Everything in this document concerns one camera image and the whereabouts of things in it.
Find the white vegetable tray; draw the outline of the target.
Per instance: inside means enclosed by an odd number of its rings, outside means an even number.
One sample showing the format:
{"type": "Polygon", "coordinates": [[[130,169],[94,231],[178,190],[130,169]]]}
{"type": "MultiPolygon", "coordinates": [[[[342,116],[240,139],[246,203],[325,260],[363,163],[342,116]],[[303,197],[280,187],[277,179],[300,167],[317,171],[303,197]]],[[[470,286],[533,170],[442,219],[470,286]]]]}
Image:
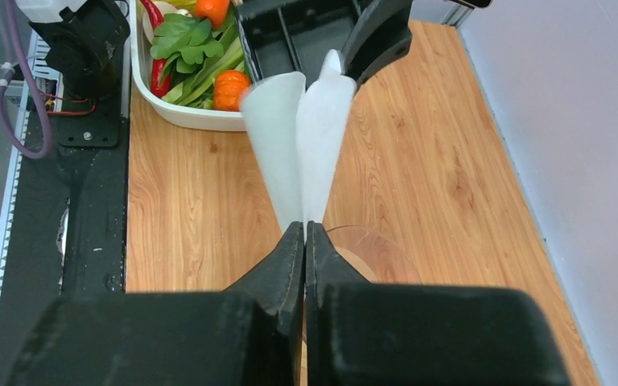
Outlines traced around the white vegetable tray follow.
{"type": "Polygon", "coordinates": [[[173,105],[162,101],[150,90],[152,58],[142,26],[143,6],[140,1],[130,1],[130,64],[134,89],[165,121],[189,129],[222,132],[245,132],[245,123],[240,113],[173,105]]]}

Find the round wooden dripper holder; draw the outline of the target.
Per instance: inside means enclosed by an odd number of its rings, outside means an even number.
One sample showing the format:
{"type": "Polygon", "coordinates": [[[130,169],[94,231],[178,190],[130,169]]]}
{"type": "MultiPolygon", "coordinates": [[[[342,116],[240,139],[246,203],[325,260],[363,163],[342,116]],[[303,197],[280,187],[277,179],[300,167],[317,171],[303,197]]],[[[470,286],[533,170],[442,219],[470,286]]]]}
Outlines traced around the round wooden dripper holder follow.
{"type": "Polygon", "coordinates": [[[336,247],[336,251],[366,280],[377,281],[377,275],[370,266],[354,252],[342,247],[336,247]]]}

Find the white paper coffee filter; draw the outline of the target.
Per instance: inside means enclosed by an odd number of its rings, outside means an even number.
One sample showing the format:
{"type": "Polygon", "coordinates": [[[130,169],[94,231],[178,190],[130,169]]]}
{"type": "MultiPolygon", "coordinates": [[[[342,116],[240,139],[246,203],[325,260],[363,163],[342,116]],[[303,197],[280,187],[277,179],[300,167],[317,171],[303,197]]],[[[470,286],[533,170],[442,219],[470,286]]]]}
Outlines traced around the white paper coffee filter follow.
{"type": "Polygon", "coordinates": [[[241,114],[280,229],[323,221],[355,94],[335,49],[312,83],[286,72],[244,94],[241,114]]]}

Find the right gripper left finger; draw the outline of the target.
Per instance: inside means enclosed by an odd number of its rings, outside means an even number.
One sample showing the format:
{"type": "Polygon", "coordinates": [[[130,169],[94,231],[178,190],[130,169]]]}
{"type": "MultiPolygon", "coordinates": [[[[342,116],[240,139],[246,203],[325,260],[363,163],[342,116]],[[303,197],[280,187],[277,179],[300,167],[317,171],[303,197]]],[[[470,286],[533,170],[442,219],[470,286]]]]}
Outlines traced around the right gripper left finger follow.
{"type": "Polygon", "coordinates": [[[43,313],[9,385],[297,385],[304,231],[222,291],[61,298],[43,313]]]}

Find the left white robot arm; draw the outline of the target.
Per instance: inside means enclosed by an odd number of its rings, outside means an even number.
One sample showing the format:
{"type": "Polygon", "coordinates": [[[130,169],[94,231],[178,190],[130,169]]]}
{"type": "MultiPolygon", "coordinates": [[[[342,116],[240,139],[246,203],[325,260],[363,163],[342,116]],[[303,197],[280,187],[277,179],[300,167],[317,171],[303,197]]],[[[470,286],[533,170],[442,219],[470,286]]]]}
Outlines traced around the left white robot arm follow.
{"type": "MultiPolygon", "coordinates": [[[[117,79],[112,59],[130,25],[112,1],[18,4],[51,48],[47,64],[85,97],[103,97],[117,79]]],[[[410,50],[410,1],[244,1],[235,10],[253,82],[301,72],[319,77],[323,58],[340,52],[343,72],[358,86],[410,50]]]]}

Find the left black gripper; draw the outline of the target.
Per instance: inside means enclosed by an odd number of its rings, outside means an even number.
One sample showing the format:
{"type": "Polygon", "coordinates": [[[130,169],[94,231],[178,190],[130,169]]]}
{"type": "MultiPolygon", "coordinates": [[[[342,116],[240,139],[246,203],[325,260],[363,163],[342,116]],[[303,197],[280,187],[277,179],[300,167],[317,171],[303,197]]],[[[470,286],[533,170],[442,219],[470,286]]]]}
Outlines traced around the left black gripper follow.
{"type": "Polygon", "coordinates": [[[254,83],[301,72],[310,85],[327,52],[342,49],[344,73],[361,87],[409,52],[411,7],[411,1],[250,0],[235,16],[254,83]]]}

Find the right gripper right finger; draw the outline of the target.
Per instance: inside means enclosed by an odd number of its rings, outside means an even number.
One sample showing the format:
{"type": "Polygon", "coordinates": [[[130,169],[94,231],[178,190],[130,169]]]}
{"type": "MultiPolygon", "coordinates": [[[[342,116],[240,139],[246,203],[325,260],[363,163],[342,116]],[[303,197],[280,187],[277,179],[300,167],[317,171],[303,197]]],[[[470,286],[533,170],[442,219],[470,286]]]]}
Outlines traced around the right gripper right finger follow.
{"type": "Polygon", "coordinates": [[[568,385],[541,308],[495,286],[368,281],[307,225],[311,385],[568,385]]]}

